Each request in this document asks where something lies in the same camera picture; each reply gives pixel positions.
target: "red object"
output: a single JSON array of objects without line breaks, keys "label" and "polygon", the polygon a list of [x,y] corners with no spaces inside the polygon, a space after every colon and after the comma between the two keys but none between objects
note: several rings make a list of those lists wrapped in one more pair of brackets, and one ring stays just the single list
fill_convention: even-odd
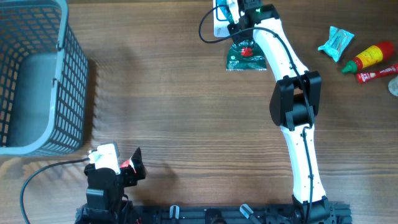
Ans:
[{"label": "red object", "polygon": [[[381,50],[381,52],[382,52],[382,60],[381,61],[389,59],[392,56],[392,54],[394,53],[394,44],[392,44],[391,41],[382,41],[373,46],[376,46]],[[361,59],[359,59],[358,56],[355,57],[353,59],[353,61],[355,62],[356,66],[357,66],[357,71],[360,71],[361,69],[364,68],[363,63],[362,63]]]},{"label": "red object", "polygon": [[120,168],[129,167],[129,165],[130,165],[130,159],[124,161],[124,162],[120,165]]},{"label": "red object", "polygon": [[242,49],[241,55],[243,57],[248,57],[248,56],[252,56],[253,55],[253,49],[249,48],[249,47],[244,47]]},{"label": "red object", "polygon": [[372,79],[386,77],[388,75],[393,75],[398,73],[398,63],[393,64],[389,68],[378,72],[366,72],[366,73],[357,73],[356,79],[359,83],[366,83]]}]

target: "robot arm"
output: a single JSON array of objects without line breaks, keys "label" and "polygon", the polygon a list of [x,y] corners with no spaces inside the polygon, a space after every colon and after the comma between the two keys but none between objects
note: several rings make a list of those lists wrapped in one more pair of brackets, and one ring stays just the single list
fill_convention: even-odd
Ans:
[{"label": "robot arm", "polygon": [[[320,181],[313,140],[313,121],[318,113],[320,96],[320,76],[318,72],[309,72],[297,58],[273,5],[262,6],[261,1],[228,0],[227,3],[234,21],[228,25],[228,30],[235,44],[254,39],[274,72],[277,84],[271,99],[270,112],[274,123],[281,126],[289,148],[294,177],[294,202],[301,204],[301,207],[308,202],[322,203],[327,199]],[[295,95],[295,88],[303,90],[303,93]]]},{"label": "robot arm", "polygon": [[[260,24],[256,24],[255,27],[268,28],[277,33],[289,49],[289,52],[294,60],[294,64],[296,65],[298,72],[300,74],[304,74],[306,71],[308,71],[307,67],[303,65],[303,63],[297,58],[296,54],[289,44],[289,41],[286,39],[280,19],[264,19],[263,21],[261,21]],[[291,69],[291,64],[285,49],[283,48],[282,44],[274,37],[273,34],[264,32],[263,30],[254,30],[253,38],[268,59],[269,65],[274,72],[276,81],[282,80],[286,75],[288,75],[290,78],[296,77],[295,72]],[[294,128],[294,131],[291,131],[289,128],[281,126],[281,130],[286,139],[287,147],[289,148],[290,161],[292,163],[294,177],[293,193],[294,197],[300,203],[309,201],[310,198],[310,179],[308,178],[310,174],[308,168],[308,160],[306,157],[303,137],[301,137],[302,129],[305,126],[309,127],[310,125],[307,123],[296,126]],[[311,129],[307,130],[307,144],[310,154],[310,162],[312,165],[314,183],[312,201],[316,202],[321,200],[322,197],[326,195],[326,193],[322,187],[318,172],[318,164],[315,155],[313,140],[314,129],[315,127],[313,125]]]}]

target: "green snack bag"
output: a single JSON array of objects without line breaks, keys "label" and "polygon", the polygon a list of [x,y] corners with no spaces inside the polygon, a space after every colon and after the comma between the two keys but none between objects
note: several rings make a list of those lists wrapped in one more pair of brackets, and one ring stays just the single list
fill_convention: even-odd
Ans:
[{"label": "green snack bag", "polygon": [[226,58],[227,71],[267,70],[266,58],[253,40],[232,44]]}]

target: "wooden table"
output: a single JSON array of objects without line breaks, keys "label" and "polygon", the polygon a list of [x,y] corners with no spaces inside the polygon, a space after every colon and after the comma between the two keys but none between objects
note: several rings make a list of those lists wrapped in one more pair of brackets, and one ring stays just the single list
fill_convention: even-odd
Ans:
[{"label": "wooden table", "polygon": [[[350,203],[354,223],[398,218],[398,98],[392,77],[360,85],[342,75],[369,45],[398,46],[398,2],[273,1],[301,61],[323,78],[315,145],[331,201]],[[86,144],[57,158],[0,158],[0,223],[22,223],[19,192],[35,170],[116,141],[120,161],[141,147],[146,180],[126,189],[136,204],[290,203],[285,139],[271,120],[272,71],[227,72],[231,41],[207,45],[198,23],[209,1],[70,5],[70,25],[90,60]],[[209,19],[203,33],[212,36]],[[317,47],[329,27],[356,35],[335,63]],[[389,66],[389,60],[373,69]],[[83,205],[84,164],[56,167],[25,192],[32,223],[72,223]]]}]

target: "black cable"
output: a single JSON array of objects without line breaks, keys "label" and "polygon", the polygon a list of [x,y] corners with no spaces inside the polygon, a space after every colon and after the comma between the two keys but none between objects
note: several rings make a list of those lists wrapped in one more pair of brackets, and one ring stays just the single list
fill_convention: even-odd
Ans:
[{"label": "black cable", "polygon": [[305,223],[308,224],[309,220],[310,220],[310,211],[311,211],[311,207],[312,207],[312,191],[313,191],[313,174],[312,174],[312,166],[311,166],[311,160],[310,160],[310,152],[308,150],[308,145],[307,145],[307,134],[305,133],[305,130],[309,129],[308,127],[304,127],[303,128],[303,141],[304,141],[304,146],[305,146],[305,153],[307,155],[307,161],[308,161],[308,168],[310,170],[310,175],[308,176],[308,178],[310,178],[310,203],[308,204],[308,209],[307,209],[307,215],[306,215],[306,220]]},{"label": "black cable", "polygon": [[308,178],[310,178],[310,202],[309,202],[308,210],[307,210],[307,216],[306,216],[307,218],[306,218],[306,220],[305,220],[305,223],[308,224],[308,223],[309,223],[309,219],[310,219],[310,211],[311,211],[311,207],[312,207],[313,174],[312,174],[312,166],[311,166],[311,160],[310,160],[310,153],[309,153],[309,150],[308,150],[308,144],[307,144],[307,138],[306,138],[305,130],[306,130],[306,129],[312,129],[313,121],[312,121],[312,114],[311,114],[311,112],[310,112],[310,105],[309,105],[309,103],[308,103],[307,88],[305,87],[304,81],[303,81],[301,75],[299,74],[299,71],[297,70],[296,65],[294,64],[293,57],[292,57],[292,55],[290,54],[289,49],[287,48],[285,42],[280,38],[280,36],[279,36],[277,33],[275,33],[274,31],[272,31],[272,30],[270,30],[270,29],[267,29],[267,28],[264,28],[264,27],[249,27],[249,28],[240,30],[240,31],[238,31],[238,32],[236,32],[236,33],[233,33],[233,34],[231,34],[231,35],[229,35],[229,36],[226,36],[226,37],[222,37],[222,38],[217,39],[217,40],[205,40],[205,39],[202,37],[202,35],[201,35],[201,27],[202,27],[202,25],[203,25],[203,22],[205,21],[205,19],[207,18],[208,15],[210,15],[214,10],[216,10],[216,9],[219,8],[219,7],[228,7],[228,6],[227,6],[227,5],[219,5],[219,6],[214,7],[213,9],[211,9],[210,11],[208,11],[208,12],[205,14],[205,16],[203,16],[203,19],[202,19],[202,20],[200,21],[200,23],[199,23],[199,37],[200,37],[200,39],[201,39],[204,43],[207,43],[207,44],[215,44],[215,43],[218,43],[218,42],[221,42],[221,41],[224,41],[224,40],[228,40],[229,38],[232,38],[232,37],[235,36],[235,35],[241,34],[241,33],[243,33],[243,32],[249,31],[249,30],[263,30],[263,31],[267,31],[267,32],[271,33],[272,35],[274,35],[274,37],[275,37],[276,39],[278,39],[279,42],[280,42],[280,43],[282,44],[282,46],[284,47],[284,49],[285,49],[285,51],[286,51],[286,54],[287,54],[287,56],[288,56],[288,58],[289,58],[289,60],[290,60],[290,64],[291,64],[291,66],[292,66],[291,69],[293,69],[293,71],[295,72],[295,74],[296,74],[296,76],[297,76],[297,78],[298,78],[298,82],[300,83],[301,89],[303,90],[304,103],[305,103],[305,107],[306,107],[306,109],[307,109],[308,123],[309,123],[309,125],[310,125],[310,127],[304,127],[304,128],[303,128],[303,132],[302,132],[302,137],[303,137],[304,146],[305,146],[305,152],[306,152],[306,154],[307,154],[308,169],[309,169],[309,172],[310,172],[310,175],[308,176]]},{"label": "black cable", "polygon": [[89,158],[86,158],[86,159],[79,159],[79,160],[75,160],[75,161],[65,161],[65,162],[57,162],[57,163],[54,163],[54,164],[50,164],[50,165],[45,166],[45,167],[39,169],[38,171],[34,172],[34,174],[32,174],[32,175],[25,181],[25,183],[24,183],[24,185],[22,186],[22,189],[21,189],[21,194],[20,194],[20,196],[19,196],[19,203],[20,203],[20,205],[21,205],[22,216],[24,217],[24,220],[25,220],[25,222],[26,222],[27,224],[30,224],[30,222],[29,222],[29,219],[27,218],[26,211],[25,211],[25,206],[24,206],[24,192],[25,192],[25,188],[26,188],[27,184],[33,179],[33,177],[35,177],[37,174],[39,174],[39,173],[41,173],[42,171],[45,171],[46,169],[51,168],[51,167],[55,167],[55,166],[59,166],[59,165],[65,165],[65,164],[74,164],[74,163],[77,163],[77,162],[85,162],[85,161],[88,161],[88,160],[90,160],[90,159],[89,159]]},{"label": "black cable", "polygon": [[125,210],[125,212],[126,212],[126,214],[124,215],[124,220],[123,220],[123,223],[126,223],[127,222],[127,214],[129,213],[129,211],[127,209],[127,206],[129,205],[129,196],[127,196],[126,194],[123,194],[123,197],[127,198],[126,205],[122,209],[122,211]]}]

